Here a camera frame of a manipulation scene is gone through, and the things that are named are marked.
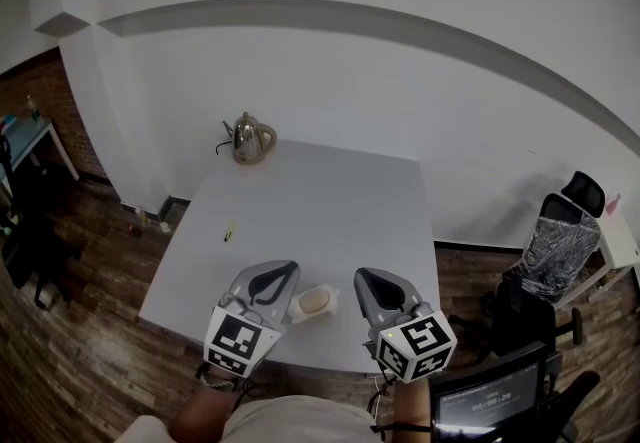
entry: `digital display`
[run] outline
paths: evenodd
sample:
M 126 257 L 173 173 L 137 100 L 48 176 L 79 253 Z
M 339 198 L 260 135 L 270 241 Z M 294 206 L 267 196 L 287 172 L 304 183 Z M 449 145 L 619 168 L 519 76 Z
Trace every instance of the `digital display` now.
M 438 428 L 468 436 L 491 432 L 497 423 L 534 407 L 537 385 L 536 363 L 496 381 L 443 395 Z

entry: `small table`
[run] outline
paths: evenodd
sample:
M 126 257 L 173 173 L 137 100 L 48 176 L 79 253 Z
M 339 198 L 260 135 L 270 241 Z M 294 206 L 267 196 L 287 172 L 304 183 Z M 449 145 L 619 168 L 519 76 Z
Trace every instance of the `small table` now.
M 300 265 L 296 293 L 327 283 L 335 316 L 287 324 L 268 359 L 379 373 L 362 346 L 369 324 L 353 286 L 359 267 L 411 281 L 440 307 L 427 194 L 420 163 L 278 141 L 265 160 L 241 166 L 214 156 L 149 287 L 140 317 L 202 344 L 213 308 L 237 274 L 268 260 Z M 236 222 L 231 239 L 224 236 Z
M 36 154 L 32 150 L 34 146 L 40 142 L 40 139 L 47 134 L 49 134 L 51 139 L 53 139 L 53 143 L 56 145 L 58 153 L 60 153 L 60 156 L 67 166 L 67 169 L 69 169 L 73 179 L 77 180 L 80 178 L 76 168 L 73 167 L 73 163 L 71 162 L 69 155 L 67 155 L 64 146 L 62 146 L 60 138 L 58 137 L 55 128 L 53 128 L 51 120 L 44 118 L 40 118 L 37 121 L 34 121 L 31 118 L 18 118 L 9 128 L 7 128 L 4 135 L 9 140 L 9 145 L 11 146 L 11 166 L 14 171 L 27 155 L 29 155 L 31 161 L 36 167 L 40 166 L 38 157 L 36 157 Z M 0 168 L 0 179 L 4 188 L 9 194 L 11 194 L 11 187 L 9 186 L 9 181 L 4 172 L 4 168 Z
M 605 264 L 595 274 L 592 274 L 586 281 L 560 299 L 560 301 L 554 305 L 556 310 L 573 301 L 591 286 L 595 285 L 608 272 L 618 271 L 611 280 L 587 298 L 589 302 L 592 302 L 605 292 L 608 292 L 613 285 L 620 281 L 627 272 L 640 262 L 640 251 L 638 251 L 633 234 L 629 229 L 627 220 L 620 207 L 616 208 L 611 215 L 605 210 L 598 219 L 598 225 L 601 231 L 600 251 L 602 252 Z

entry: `wooden floor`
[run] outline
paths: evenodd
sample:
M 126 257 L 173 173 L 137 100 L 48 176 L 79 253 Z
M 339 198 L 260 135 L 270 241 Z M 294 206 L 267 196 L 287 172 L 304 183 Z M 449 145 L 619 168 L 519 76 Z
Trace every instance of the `wooden floor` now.
M 68 307 L 47 287 L 42 299 L 50 308 L 40 311 L 33 283 L 16 291 L 0 274 L 0 441 L 111 441 L 138 415 L 169 420 L 196 385 L 200 350 L 136 318 L 171 235 L 152 226 L 131 236 L 136 218 L 109 187 L 57 175 L 38 181 L 40 204 L 60 235 L 84 245 L 84 253 L 65 274 L 73 290 Z M 172 209 L 174 227 L 183 212 Z M 517 256 L 438 249 L 437 258 L 445 313 L 483 320 L 478 297 L 495 288 Z M 580 302 L 585 344 L 562 340 L 561 387 L 583 370 L 602 376 L 575 417 L 581 441 L 640 419 L 636 305 L 629 277 L 600 302 Z M 569 312 L 560 317 L 567 320 Z M 452 366 L 461 368 L 482 342 L 458 334 Z M 276 385 L 267 395 L 306 393 L 365 407 L 375 391 L 371 379 L 350 374 L 267 366 L 262 375 Z M 383 398 L 383 415 L 389 408 L 390 397 Z

